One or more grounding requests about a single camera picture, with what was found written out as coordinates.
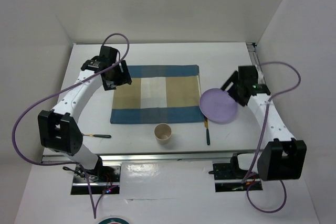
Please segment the purple plate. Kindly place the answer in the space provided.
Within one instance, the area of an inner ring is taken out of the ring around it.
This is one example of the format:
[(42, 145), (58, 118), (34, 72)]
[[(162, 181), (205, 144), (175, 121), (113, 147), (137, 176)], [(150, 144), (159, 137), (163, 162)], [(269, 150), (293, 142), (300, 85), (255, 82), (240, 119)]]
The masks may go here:
[(218, 124), (232, 122), (238, 113), (237, 102), (220, 88), (212, 88), (202, 93), (199, 99), (201, 112), (210, 121)]

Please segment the blue tan white placemat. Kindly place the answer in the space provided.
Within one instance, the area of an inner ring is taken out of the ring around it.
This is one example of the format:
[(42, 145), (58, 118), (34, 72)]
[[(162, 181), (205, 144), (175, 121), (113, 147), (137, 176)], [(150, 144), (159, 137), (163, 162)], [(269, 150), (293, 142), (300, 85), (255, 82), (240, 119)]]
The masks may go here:
[(113, 93), (111, 124), (198, 123), (198, 65), (138, 65), (128, 67), (132, 83)]

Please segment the green handled gold knife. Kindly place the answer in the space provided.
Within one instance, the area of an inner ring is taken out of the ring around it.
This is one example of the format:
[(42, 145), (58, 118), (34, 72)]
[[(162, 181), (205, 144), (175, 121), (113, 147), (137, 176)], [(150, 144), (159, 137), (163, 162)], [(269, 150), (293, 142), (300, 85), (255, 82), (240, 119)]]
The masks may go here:
[(208, 118), (206, 116), (204, 116), (204, 125), (206, 128), (206, 144), (210, 146), (211, 141), (210, 141), (209, 128), (208, 128)]

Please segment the green handled gold fork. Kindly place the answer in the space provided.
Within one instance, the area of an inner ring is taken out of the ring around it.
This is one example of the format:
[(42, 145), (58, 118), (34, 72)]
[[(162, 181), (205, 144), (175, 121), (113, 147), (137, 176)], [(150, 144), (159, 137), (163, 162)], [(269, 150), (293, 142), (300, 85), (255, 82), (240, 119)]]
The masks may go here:
[(95, 138), (112, 138), (111, 135), (106, 135), (106, 134), (83, 134), (83, 136), (86, 136), (86, 137), (95, 137)]

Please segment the beige cup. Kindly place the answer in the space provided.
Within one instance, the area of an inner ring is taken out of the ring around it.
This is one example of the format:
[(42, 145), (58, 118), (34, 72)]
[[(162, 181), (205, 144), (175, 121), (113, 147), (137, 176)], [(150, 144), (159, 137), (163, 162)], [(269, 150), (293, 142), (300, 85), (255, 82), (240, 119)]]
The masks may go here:
[(170, 141), (172, 130), (168, 124), (158, 124), (154, 129), (154, 136), (157, 142), (161, 145), (167, 144)]

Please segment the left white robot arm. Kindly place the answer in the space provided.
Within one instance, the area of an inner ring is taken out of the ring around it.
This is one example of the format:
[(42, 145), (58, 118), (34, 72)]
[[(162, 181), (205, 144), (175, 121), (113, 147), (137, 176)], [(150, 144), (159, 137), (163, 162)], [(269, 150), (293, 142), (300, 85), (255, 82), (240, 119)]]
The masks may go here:
[(76, 87), (70, 89), (50, 111), (42, 110), (38, 115), (41, 145), (82, 165), (85, 176), (93, 182), (99, 181), (107, 170), (101, 157), (84, 145), (77, 123), (88, 101), (100, 87), (109, 91), (132, 83), (125, 60), (113, 66), (119, 56), (117, 49), (101, 46), (99, 55), (82, 65)]

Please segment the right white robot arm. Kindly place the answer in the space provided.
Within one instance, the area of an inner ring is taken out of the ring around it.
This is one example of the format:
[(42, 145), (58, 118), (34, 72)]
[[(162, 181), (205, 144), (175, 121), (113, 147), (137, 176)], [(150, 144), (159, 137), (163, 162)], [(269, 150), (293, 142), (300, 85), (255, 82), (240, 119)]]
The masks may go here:
[(271, 93), (261, 79), (257, 65), (240, 66), (221, 87), (235, 102), (252, 111), (261, 128), (255, 153), (237, 155), (236, 161), (229, 165), (229, 172), (235, 178), (245, 174), (244, 182), (253, 172), (263, 181), (299, 179), (307, 146), (288, 130), (273, 103), (274, 98), (296, 89), (298, 84)]

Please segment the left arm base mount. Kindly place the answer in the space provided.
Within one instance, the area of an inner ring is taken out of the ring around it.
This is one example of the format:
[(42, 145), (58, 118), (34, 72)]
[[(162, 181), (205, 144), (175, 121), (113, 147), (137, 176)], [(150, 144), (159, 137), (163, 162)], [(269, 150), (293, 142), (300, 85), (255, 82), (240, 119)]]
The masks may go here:
[[(89, 189), (87, 181), (82, 169), (77, 165), (75, 168), (67, 166), (62, 167), (63, 170), (73, 174), (71, 195), (88, 195)], [(91, 191), (93, 195), (100, 195), (104, 191), (107, 195), (117, 195), (120, 193), (120, 175), (121, 165), (105, 166), (103, 172), (99, 176), (88, 173)]]

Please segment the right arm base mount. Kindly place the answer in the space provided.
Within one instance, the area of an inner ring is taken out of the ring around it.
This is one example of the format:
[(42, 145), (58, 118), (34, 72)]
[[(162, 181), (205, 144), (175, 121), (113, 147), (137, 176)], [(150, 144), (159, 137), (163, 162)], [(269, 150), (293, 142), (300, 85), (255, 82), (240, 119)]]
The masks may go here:
[(245, 173), (234, 170), (230, 163), (213, 163), (213, 168), (208, 174), (213, 176), (217, 193), (246, 191), (249, 186), (252, 191), (263, 190), (258, 175), (253, 175), (242, 183)]

